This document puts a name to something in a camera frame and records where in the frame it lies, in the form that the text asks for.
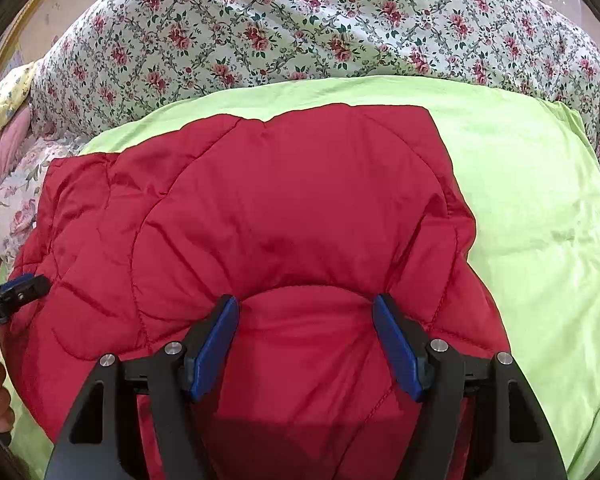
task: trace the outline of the pink pillow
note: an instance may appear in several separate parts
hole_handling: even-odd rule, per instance
[[[0,133],[0,183],[9,171],[18,148],[31,124],[29,105],[20,107],[9,124]]]

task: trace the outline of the wrinkled fabric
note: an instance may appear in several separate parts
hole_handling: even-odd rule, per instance
[[[17,166],[0,183],[0,260],[13,269],[20,247],[36,224],[46,170],[55,158],[77,155],[86,139],[35,139],[27,136]]]
[[[16,153],[31,125],[31,111],[25,105],[16,112],[0,135],[0,183],[13,169]]]
[[[418,406],[396,389],[371,300],[389,291],[461,352],[509,349],[466,261],[474,238],[423,108],[218,115],[120,154],[51,163],[12,277],[53,285],[4,327],[1,347],[55,439],[103,353],[151,354],[234,294],[240,324],[222,378],[193,408],[219,477],[389,480]],[[149,432],[144,443],[161,478]]]
[[[29,95],[38,62],[19,66],[0,81],[0,132]]]
[[[99,0],[44,57],[33,129],[93,138],[227,88],[369,75],[564,102],[600,163],[600,51],[539,0]]]

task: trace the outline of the blue gripper pad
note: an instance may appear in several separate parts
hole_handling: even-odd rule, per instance
[[[391,365],[398,386],[419,402],[422,400],[424,388],[418,379],[418,361],[382,296],[376,296],[372,316],[382,350]]]
[[[15,278],[14,280],[11,280],[10,282],[6,282],[3,283],[0,286],[0,292],[6,292],[7,290],[9,290],[10,288],[13,288],[16,285],[19,285],[21,283],[26,282],[27,280],[31,280],[33,278],[35,278],[35,274],[23,274],[22,276],[18,276],[17,278]]]
[[[196,402],[214,387],[222,362],[238,328],[238,301],[227,301],[218,321],[194,360],[194,377],[191,396]]]

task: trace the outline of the blue clamp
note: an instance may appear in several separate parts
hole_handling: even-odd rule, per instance
[[[226,358],[239,318],[238,300],[225,294],[201,322],[194,324],[183,339],[186,389],[195,402],[214,386]]]
[[[389,294],[376,296],[372,307],[374,327],[398,386],[415,402],[422,402],[431,387],[434,369],[429,363],[424,329],[404,317]]]

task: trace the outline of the bed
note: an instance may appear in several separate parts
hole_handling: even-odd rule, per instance
[[[360,78],[373,75],[424,77],[389,78],[386,87]],[[331,80],[303,81],[322,78]],[[238,88],[253,86],[260,88]],[[503,312],[570,478],[584,479],[600,461],[600,372],[591,368],[600,365],[600,346],[589,336],[600,330],[600,53],[537,0],[99,0],[34,78],[31,148],[0,184],[3,273],[35,226],[57,156],[119,151],[221,111],[266,117],[397,95],[426,106],[438,124],[478,219],[470,262]],[[491,110],[476,108],[484,99],[494,99]],[[526,119],[514,121],[515,109]],[[593,234],[584,236],[583,226]],[[515,233],[517,245],[503,244],[503,232]],[[571,265],[552,267],[539,283],[552,251]],[[529,254],[544,256],[534,263]],[[523,294],[513,285],[520,282],[535,285]],[[532,311],[530,331],[524,313],[536,303],[550,307]],[[563,304],[572,309],[557,323]],[[583,323],[585,339],[566,349],[562,341],[576,339]],[[544,339],[548,326],[555,332]],[[565,408],[554,385],[568,388],[576,368],[592,385]],[[20,409],[13,449],[41,478],[50,445]]]

